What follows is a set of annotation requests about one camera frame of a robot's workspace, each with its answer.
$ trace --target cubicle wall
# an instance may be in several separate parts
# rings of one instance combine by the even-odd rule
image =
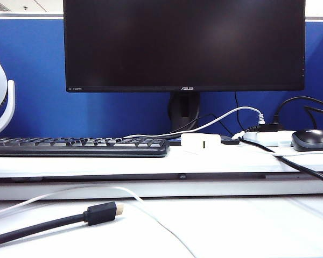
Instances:
[[[170,129],[168,93],[66,92],[61,19],[0,19],[0,62],[17,87],[16,112],[1,136],[120,137]],[[277,105],[287,98],[307,95],[323,100],[323,21],[306,22],[305,76],[304,91],[238,92],[238,101],[261,109],[270,121]],[[296,101],[282,110],[280,119],[286,128],[312,127],[303,104]],[[234,107],[234,92],[201,94],[201,114],[220,115]],[[314,116],[323,128],[323,114]],[[252,111],[241,111],[240,119],[244,127],[257,122]],[[233,132],[240,130],[236,115],[223,122]],[[220,124],[205,132],[228,134]]]

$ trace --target black mouse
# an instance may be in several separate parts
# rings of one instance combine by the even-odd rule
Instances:
[[[299,152],[323,151],[323,130],[296,131],[292,134],[292,144]]]

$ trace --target black keyboard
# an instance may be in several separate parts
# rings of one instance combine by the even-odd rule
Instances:
[[[0,156],[164,157],[169,146],[147,138],[0,138]]]

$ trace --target monitor screen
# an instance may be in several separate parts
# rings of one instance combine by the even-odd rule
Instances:
[[[64,0],[69,92],[304,88],[305,0]]]

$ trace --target desk surface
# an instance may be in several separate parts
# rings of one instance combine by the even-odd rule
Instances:
[[[274,150],[295,152],[293,148]],[[164,158],[0,157],[0,180],[9,180],[0,181],[0,200],[29,199],[89,184],[127,187],[142,197],[323,193],[322,181],[295,173],[296,170],[275,157],[261,152],[256,147],[241,144],[199,151],[172,146]],[[323,154],[288,159],[323,171]],[[186,175],[186,179],[180,180],[181,175]],[[118,191],[84,188],[50,198],[117,197],[130,196]]]
[[[44,201],[0,218],[0,234],[78,214],[103,201]],[[0,247],[2,257],[191,257],[186,249],[135,201],[121,217],[29,236]],[[147,200],[158,218],[198,258],[323,257],[323,195],[264,198]],[[0,202],[0,209],[15,204]]]
[[[282,153],[296,152],[286,147],[273,149]],[[239,144],[198,151],[171,146],[164,158],[0,157],[0,177],[296,171],[261,152],[257,147]],[[323,154],[287,158],[323,171]]]

